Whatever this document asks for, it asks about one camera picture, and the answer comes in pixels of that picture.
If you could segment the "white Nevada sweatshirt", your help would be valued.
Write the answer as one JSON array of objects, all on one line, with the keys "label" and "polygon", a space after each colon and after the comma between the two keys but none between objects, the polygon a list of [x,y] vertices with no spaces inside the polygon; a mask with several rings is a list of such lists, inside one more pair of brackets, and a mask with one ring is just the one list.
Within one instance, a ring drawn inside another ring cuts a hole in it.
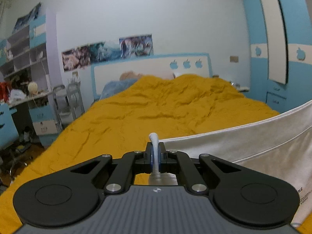
[{"label": "white Nevada sweatshirt", "polygon": [[294,227],[311,214],[310,101],[263,121],[162,142],[168,151],[207,153],[290,183],[300,197]]}]

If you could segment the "blue desk chair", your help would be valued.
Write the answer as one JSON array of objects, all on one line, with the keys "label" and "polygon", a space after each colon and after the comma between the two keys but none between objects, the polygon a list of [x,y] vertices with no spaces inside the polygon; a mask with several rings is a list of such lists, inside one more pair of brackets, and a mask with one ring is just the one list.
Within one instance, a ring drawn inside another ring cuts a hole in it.
[{"label": "blue desk chair", "polygon": [[14,124],[11,111],[7,104],[1,105],[1,171],[10,176],[13,182],[16,177],[16,169],[27,166],[27,150],[30,143],[20,142],[19,134]]}]

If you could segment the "grey folding chair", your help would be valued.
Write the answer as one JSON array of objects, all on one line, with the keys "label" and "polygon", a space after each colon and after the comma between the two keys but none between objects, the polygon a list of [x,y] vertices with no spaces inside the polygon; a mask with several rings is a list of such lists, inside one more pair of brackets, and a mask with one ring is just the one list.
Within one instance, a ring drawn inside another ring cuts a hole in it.
[{"label": "grey folding chair", "polygon": [[52,95],[63,129],[85,113],[80,82],[58,85],[53,88]]}]

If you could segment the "mustard yellow quilted bedspread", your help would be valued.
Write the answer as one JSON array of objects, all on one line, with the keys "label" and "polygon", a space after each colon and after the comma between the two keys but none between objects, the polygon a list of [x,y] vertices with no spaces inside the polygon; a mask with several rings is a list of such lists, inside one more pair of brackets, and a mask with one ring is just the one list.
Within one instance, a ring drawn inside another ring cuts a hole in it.
[{"label": "mustard yellow quilted bedspread", "polygon": [[[72,122],[1,195],[1,233],[21,222],[13,195],[24,183],[103,154],[115,158],[144,150],[150,133],[162,141],[263,121],[280,115],[236,90],[222,91],[212,79],[185,74],[172,80],[142,77],[127,90],[94,103]],[[311,216],[300,227],[311,233]]]}]

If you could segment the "bedside table with items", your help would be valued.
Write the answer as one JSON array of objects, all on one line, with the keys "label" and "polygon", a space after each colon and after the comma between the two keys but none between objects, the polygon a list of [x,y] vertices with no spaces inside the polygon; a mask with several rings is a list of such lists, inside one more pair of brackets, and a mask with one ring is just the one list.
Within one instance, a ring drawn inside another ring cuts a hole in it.
[{"label": "bedside table with items", "polygon": [[219,75],[213,75],[210,77],[213,82],[213,86],[217,87],[222,91],[233,91],[236,90],[237,92],[249,92],[250,88],[247,86],[242,86],[239,83],[234,83],[232,81],[227,81],[219,77]]}]

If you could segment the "blue pillow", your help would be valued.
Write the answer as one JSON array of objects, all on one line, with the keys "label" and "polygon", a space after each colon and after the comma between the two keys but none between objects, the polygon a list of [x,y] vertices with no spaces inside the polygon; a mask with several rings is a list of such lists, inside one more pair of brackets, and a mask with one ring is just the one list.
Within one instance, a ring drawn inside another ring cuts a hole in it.
[{"label": "blue pillow", "polygon": [[143,74],[136,74],[133,71],[122,73],[119,80],[110,81],[104,86],[99,99],[102,100],[119,94],[136,83],[141,77]]}]

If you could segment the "blue white shelf desk unit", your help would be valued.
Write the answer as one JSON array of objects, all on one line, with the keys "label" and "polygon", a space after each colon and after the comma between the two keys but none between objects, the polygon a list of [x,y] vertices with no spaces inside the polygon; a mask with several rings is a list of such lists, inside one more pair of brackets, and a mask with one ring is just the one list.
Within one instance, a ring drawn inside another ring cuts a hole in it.
[{"label": "blue white shelf desk unit", "polygon": [[49,147],[60,121],[52,90],[62,83],[56,16],[38,3],[17,19],[13,33],[1,40],[1,105],[11,111],[19,139]]}]

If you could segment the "white and blue headboard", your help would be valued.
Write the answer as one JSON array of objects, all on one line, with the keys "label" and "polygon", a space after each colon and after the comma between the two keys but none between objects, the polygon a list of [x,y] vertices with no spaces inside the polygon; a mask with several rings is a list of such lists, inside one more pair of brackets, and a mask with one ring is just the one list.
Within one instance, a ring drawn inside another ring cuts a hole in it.
[{"label": "white and blue headboard", "polygon": [[154,75],[169,79],[174,73],[197,74],[210,78],[213,75],[208,53],[159,54],[139,58],[96,63],[91,66],[93,96],[98,99],[104,86],[118,80],[122,73]]}]

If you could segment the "anime poster strip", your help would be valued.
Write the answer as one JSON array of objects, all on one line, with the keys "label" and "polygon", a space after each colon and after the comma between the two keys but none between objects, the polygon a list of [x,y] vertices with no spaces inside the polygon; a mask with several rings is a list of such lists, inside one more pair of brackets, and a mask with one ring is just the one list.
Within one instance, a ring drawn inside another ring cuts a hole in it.
[{"label": "anime poster strip", "polygon": [[119,42],[102,41],[86,44],[62,52],[65,72],[115,60],[153,55],[152,35],[121,37]]}]

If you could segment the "blue and white wardrobe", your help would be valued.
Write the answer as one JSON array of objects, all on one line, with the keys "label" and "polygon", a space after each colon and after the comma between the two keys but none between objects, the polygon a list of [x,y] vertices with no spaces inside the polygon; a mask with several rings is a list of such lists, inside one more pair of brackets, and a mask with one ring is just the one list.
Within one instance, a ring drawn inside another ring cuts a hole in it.
[{"label": "blue and white wardrobe", "polygon": [[311,100],[311,0],[244,0],[250,98],[283,113]]}]

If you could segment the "beige wall switch plate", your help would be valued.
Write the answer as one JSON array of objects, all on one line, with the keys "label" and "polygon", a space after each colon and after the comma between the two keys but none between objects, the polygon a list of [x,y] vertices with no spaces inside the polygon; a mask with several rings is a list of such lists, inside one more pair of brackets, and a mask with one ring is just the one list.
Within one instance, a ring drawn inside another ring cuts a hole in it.
[{"label": "beige wall switch plate", "polygon": [[231,63],[238,63],[239,57],[238,56],[230,56],[230,62]]}]

